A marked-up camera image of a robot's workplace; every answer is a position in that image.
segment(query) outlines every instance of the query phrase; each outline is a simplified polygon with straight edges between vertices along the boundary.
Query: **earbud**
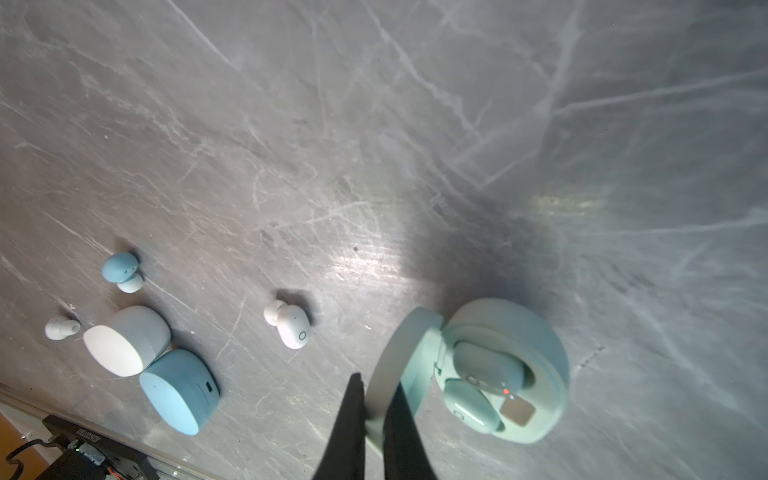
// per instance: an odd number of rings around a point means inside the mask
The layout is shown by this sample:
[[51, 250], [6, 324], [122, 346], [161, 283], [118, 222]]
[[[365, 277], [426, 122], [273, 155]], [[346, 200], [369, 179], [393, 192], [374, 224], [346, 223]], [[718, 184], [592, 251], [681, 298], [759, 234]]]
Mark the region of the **earbud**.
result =
[[280, 338], [288, 348], [300, 349], [310, 340], [310, 319], [297, 305], [273, 300], [264, 307], [267, 323], [277, 327]]
[[80, 322], [66, 316], [55, 316], [45, 324], [45, 336], [51, 340], [63, 340], [79, 332]]
[[139, 260], [128, 252], [120, 252], [107, 258], [101, 266], [101, 275], [108, 282], [116, 283], [125, 293], [137, 292], [144, 279], [136, 273]]
[[525, 365], [519, 359], [470, 342], [456, 344], [453, 367], [470, 385], [496, 395], [514, 395], [525, 383]]
[[476, 432], [493, 433], [502, 423], [488, 399], [467, 382], [459, 379], [445, 382], [442, 398], [448, 410]]

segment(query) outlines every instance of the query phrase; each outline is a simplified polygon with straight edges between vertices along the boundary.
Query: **light blue charging case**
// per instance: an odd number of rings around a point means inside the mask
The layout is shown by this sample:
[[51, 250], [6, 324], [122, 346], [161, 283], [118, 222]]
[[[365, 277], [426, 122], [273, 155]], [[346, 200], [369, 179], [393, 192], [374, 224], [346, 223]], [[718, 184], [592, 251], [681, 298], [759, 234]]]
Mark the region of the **light blue charging case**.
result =
[[462, 423], [508, 442], [538, 442], [568, 404], [570, 368], [557, 333], [508, 300], [467, 303], [450, 322], [424, 308], [400, 323], [366, 390], [366, 439], [383, 456], [384, 420], [401, 386], [415, 415], [432, 378]]
[[173, 350], [152, 363], [139, 383], [160, 417], [181, 433], [196, 435], [219, 404], [219, 389], [202, 360]]

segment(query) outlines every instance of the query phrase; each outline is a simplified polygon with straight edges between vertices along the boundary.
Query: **gray marble surface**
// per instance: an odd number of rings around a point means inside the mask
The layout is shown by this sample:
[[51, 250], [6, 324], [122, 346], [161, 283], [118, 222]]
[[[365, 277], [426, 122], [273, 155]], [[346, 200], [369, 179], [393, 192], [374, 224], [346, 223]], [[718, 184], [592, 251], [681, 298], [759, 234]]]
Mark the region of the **gray marble surface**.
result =
[[[768, 7], [680, 0], [0, 2], [0, 382], [227, 478], [310, 478], [414, 306], [564, 341], [536, 445], [417, 423], [440, 478], [764, 478]], [[146, 287], [100, 276], [141, 257]], [[299, 298], [285, 348], [261, 310]], [[142, 303], [223, 390], [195, 437], [81, 337]], [[382, 469], [369, 453], [368, 474]]]

